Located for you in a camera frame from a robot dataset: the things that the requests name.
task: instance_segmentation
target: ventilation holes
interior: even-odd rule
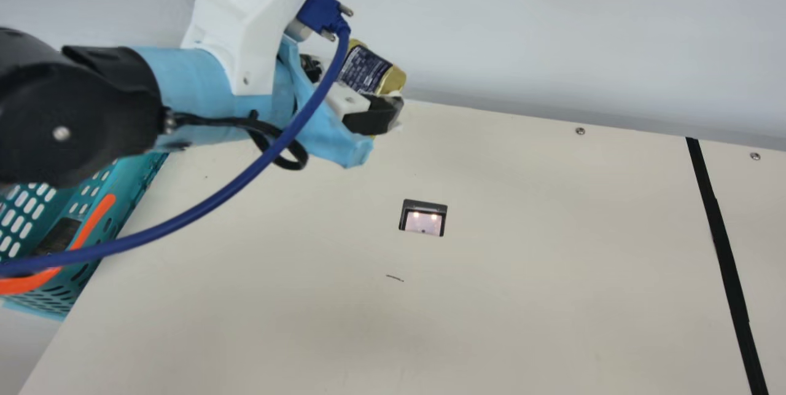
[[[88,266],[89,266],[89,264],[84,264],[84,265],[82,266],[82,268],[81,268],[81,269],[79,269],[79,271],[78,271],[76,274],[74,274],[74,276],[73,276],[73,277],[71,277],[71,281],[72,281],[72,282],[76,282],[76,280],[79,280],[79,277],[81,277],[81,276],[82,276],[82,274],[84,274],[84,273],[85,273],[85,271],[87,271],[87,267],[88,267]]]
[[[33,208],[34,208],[34,207],[36,207],[36,203],[37,203],[37,202],[39,202],[39,201],[38,201],[38,200],[36,200],[36,198],[35,198],[35,197],[33,197],[33,198],[31,198],[30,200],[28,200],[28,204],[27,204],[27,205],[25,205],[25,209],[23,209],[23,211],[25,211],[25,214],[29,214],[29,213],[30,213],[30,211],[32,211],[32,210],[33,210]]]
[[[14,224],[12,224],[11,226],[11,232],[16,233],[17,230],[19,230],[19,228],[22,227],[23,222],[25,222],[25,217],[18,216],[17,221],[15,221]]]
[[[22,247],[22,244],[20,244],[20,243],[19,243],[19,241],[17,241],[16,243],[14,243],[14,245],[13,245],[13,246],[11,246],[11,250],[8,252],[8,256],[9,256],[9,257],[16,257],[16,255],[17,255],[17,252],[19,252],[19,249],[20,249],[21,247]]]
[[[19,238],[21,238],[21,239],[27,238],[28,233],[30,233],[30,230],[32,228],[33,228],[33,224],[31,222],[28,222],[28,224],[25,224],[25,227],[22,228],[22,232],[19,233]]]
[[[17,215],[16,211],[14,211],[13,209],[9,209],[8,212],[6,213],[6,216],[4,216],[2,218],[2,221],[0,221],[0,224],[2,224],[3,226],[8,226],[9,224],[11,224],[11,221],[14,219],[14,216],[16,215]]]
[[[19,194],[19,197],[17,197],[17,201],[14,202],[14,205],[17,208],[19,208],[20,206],[22,206],[22,204],[25,202],[25,200],[28,199],[28,197],[30,197],[30,194],[28,194],[28,191],[23,190],[22,194]]]
[[[43,211],[44,211],[44,205],[39,205],[39,207],[37,207],[36,211],[33,213],[34,221],[36,221],[36,219],[39,219],[39,217],[41,216],[41,213],[43,213]]]

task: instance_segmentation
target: black cable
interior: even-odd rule
[[[275,140],[283,133],[283,130],[272,126],[270,123],[256,120],[258,113],[252,111],[251,116],[248,118],[242,117],[224,117],[219,119],[209,119],[199,115],[189,114],[186,112],[175,112],[172,114],[176,123],[175,128],[182,126],[209,126],[209,127],[236,127],[248,132],[254,144],[260,151],[265,152],[270,148],[270,141]],[[290,154],[295,157],[295,160],[287,160],[284,157],[276,157],[273,163],[279,168],[289,171],[300,171],[306,168],[308,163],[308,152],[297,140],[287,146]]]

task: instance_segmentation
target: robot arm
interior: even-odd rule
[[[71,187],[116,158],[249,133],[264,151],[314,93],[297,41],[313,31],[335,39],[314,14],[325,3],[351,14],[335,0],[196,0],[179,49],[57,52],[0,28],[0,182]],[[376,103],[387,125],[402,105]],[[343,123],[336,109],[320,106],[289,146],[297,160],[277,165],[303,168],[305,152],[346,168],[364,163],[371,113]]]

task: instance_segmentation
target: metal screw head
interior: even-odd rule
[[[67,127],[56,127],[52,131],[52,136],[57,141],[66,141],[71,138],[71,130]]]
[[[169,116],[163,120],[163,132],[166,135],[172,134],[175,128],[177,128],[177,120],[174,117]]]

